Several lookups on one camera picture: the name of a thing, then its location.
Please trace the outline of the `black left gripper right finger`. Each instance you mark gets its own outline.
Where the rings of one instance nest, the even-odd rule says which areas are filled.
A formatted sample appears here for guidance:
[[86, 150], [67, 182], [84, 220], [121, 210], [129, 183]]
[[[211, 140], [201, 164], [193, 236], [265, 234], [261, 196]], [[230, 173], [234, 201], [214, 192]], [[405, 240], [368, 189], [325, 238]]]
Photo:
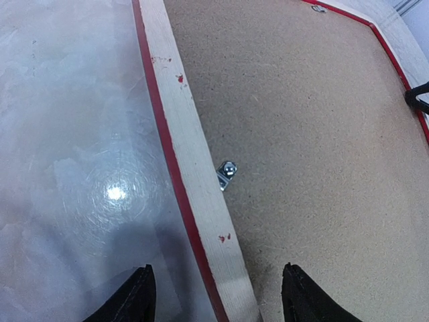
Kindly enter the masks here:
[[286, 322], [361, 322], [296, 264], [284, 266], [282, 304]]

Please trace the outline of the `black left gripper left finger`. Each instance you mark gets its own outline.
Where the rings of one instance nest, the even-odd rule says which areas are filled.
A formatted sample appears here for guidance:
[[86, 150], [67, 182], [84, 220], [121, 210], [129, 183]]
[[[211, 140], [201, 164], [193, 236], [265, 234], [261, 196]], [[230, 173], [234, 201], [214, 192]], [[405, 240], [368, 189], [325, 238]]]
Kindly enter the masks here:
[[84, 322], [154, 322], [156, 280], [151, 265], [138, 267], [119, 289]]

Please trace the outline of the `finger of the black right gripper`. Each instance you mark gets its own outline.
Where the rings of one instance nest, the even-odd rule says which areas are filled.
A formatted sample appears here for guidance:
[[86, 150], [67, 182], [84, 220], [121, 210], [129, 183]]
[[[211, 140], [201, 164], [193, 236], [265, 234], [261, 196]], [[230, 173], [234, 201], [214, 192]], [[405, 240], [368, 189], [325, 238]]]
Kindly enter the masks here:
[[428, 90], [429, 82], [406, 91], [404, 96], [406, 104], [412, 109], [419, 110], [423, 113], [428, 113], [428, 103], [418, 98], [419, 95], [428, 93]]

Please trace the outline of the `red wooden picture frame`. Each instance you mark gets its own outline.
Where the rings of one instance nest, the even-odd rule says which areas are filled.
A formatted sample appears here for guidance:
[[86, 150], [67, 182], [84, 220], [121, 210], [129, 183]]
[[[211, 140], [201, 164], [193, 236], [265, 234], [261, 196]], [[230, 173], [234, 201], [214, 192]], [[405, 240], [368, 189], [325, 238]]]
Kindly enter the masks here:
[[[428, 61], [400, 16], [384, 1], [302, 1], [368, 27], [404, 91], [428, 78]], [[136, 3], [137, 34], [180, 210], [219, 321], [265, 321], [217, 178], [166, 1]], [[428, 144], [425, 115], [416, 115]]]

